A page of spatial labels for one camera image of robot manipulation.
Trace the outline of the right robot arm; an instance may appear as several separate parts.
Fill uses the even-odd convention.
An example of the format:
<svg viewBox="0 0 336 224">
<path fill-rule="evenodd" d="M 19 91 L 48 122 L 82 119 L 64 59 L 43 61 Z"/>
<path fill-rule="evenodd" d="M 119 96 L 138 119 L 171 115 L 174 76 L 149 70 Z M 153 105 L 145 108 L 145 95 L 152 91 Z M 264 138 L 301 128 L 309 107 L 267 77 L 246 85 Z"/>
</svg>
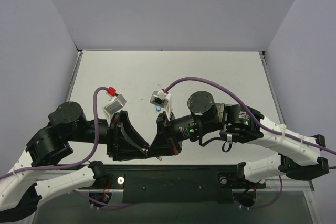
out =
<svg viewBox="0 0 336 224">
<path fill-rule="evenodd" d="M 225 144 L 252 144 L 275 152 L 267 158 L 237 164 L 234 179 L 241 187 L 282 175 L 308 181 L 331 170 L 328 160 L 320 155 L 325 147 L 322 135 L 301 136 L 255 109 L 244 110 L 240 105 L 215 103 L 207 91 L 193 93 L 187 101 L 190 114 L 176 119 L 171 98 L 171 94 L 162 90 L 153 92 L 151 96 L 150 102 L 165 111 L 157 118 L 157 134 L 146 152 L 148 157 L 178 155 L 184 140 L 204 147 L 210 141 L 204 141 L 203 137 L 218 131 L 217 140 Z"/>
</svg>

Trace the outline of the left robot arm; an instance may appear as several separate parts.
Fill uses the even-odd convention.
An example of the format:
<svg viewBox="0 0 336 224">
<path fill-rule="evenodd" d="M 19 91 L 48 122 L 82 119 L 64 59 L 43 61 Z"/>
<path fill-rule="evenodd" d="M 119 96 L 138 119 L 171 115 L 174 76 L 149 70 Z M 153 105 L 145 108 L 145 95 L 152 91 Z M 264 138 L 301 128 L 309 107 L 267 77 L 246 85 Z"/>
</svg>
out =
<svg viewBox="0 0 336 224">
<path fill-rule="evenodd" d="M 111 147 L 117 161 L 146 158 L 149 144 L 130 124 L 127 113 L 117 114 L 121 135 L 106 120 L 88 121 L 76 102 L 61 104 L 49 114 L 49 123 L 27 143 L 18 162 L 1 176 L 1 222 L 16 222 L 33 214 L 48 200 L 73 190 L 95 186 L 106 188 L 110 182 L 107 168 L 90 158 L 98 144 Z M 93 143 L 88 157 L 61 165 L 74 151 L 69 142 Z"/>
</svg>

